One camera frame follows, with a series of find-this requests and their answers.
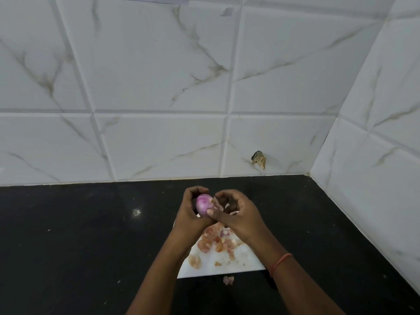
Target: white cutting board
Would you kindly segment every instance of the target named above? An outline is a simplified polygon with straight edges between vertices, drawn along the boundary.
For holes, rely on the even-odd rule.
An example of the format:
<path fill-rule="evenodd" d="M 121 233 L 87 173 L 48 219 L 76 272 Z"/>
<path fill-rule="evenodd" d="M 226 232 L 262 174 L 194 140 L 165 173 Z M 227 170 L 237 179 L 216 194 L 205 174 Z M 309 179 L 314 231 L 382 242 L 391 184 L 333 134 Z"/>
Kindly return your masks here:
<path fill-rule="evenodd" d="M 239 241 L 239 238 L 233 233 L 231 233 L 229 237 Z M 218 253 L 214 250 L 214 247 L 212 247 L 209 252 L 203 253 L 198 248 L 197 243 L 192 246 L 190 254 L 200 256 L 201 267 L 196 270 L 190 265 L 188 258 L 186 258 L 181 265 L 178 278 L 265 270 L 265 267 L 261 264 L 260 260 L 246 244 L 241 244 L 234 249 L 235 259 L 232 261 L 229 259 L 228 252 L 223 251 Z M 219 262 L 221 266 L 215 266 L 214 264 L 216 261 Z"/>

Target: tiled wall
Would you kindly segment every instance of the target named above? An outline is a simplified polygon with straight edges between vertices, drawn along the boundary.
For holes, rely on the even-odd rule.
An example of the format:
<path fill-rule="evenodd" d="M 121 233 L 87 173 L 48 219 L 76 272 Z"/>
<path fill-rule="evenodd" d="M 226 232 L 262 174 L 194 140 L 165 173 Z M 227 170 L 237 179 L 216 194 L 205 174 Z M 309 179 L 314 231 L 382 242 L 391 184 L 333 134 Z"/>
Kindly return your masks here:
<path fill-rule="evenodd" d="M 0 185 L 307 173 L 393 1 L 2 0 Z"/>
<path fill-rule="evenodd" d="M 420 293 L 420 0 L 396 0 L 311 175 Z"/>

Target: peeled onion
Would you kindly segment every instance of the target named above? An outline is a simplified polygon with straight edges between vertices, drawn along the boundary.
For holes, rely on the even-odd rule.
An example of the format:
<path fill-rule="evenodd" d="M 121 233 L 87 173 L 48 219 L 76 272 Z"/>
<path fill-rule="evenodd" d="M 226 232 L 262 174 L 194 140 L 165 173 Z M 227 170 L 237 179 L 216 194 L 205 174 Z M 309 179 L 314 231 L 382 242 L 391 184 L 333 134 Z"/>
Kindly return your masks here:
<path fill-rule="evenodd" d="M 202 217 L 206 216 L 207 215 L 206 210 L 213 207 L 213 197 L 209 196 L 208 194 L 201 194 L 197 197 L 195 206 L 200 216 Z"/>

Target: person's right hand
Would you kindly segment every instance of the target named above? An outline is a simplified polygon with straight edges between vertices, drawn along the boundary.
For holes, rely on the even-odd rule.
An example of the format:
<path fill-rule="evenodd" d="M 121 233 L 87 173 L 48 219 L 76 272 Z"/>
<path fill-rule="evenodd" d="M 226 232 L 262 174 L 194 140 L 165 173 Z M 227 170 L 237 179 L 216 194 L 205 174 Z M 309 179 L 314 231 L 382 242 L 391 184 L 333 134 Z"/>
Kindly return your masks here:
<path fill-rule="evenodd" d="M 220 210 L 208 209 L 207 215 L 230 227 L 251 248 L 256 245 L 257 238 L 265 234 L 268 229 L 254 203 L 238 190 L 222 190 L 217 192 L 215 197 L 223 207 L 230 203 L 227 208 L 229 212 L 239 212 L 230 215 Z"/>

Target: kitchen counter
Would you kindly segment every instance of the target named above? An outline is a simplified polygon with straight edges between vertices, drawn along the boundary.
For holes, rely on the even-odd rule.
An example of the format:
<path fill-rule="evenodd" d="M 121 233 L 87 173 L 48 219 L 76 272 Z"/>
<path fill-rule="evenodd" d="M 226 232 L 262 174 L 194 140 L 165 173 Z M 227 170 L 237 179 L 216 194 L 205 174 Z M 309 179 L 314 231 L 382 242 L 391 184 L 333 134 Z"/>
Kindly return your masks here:
<path fill-rule="evenodd" d="M 0 188 L 0 313 L 124 314 L 186 187 L 244 192 L 347 314 L 420 311 L 420 297 L 309 177 Z M 287 313 L 267 271 L 177 281 L 174 314 Z"/>

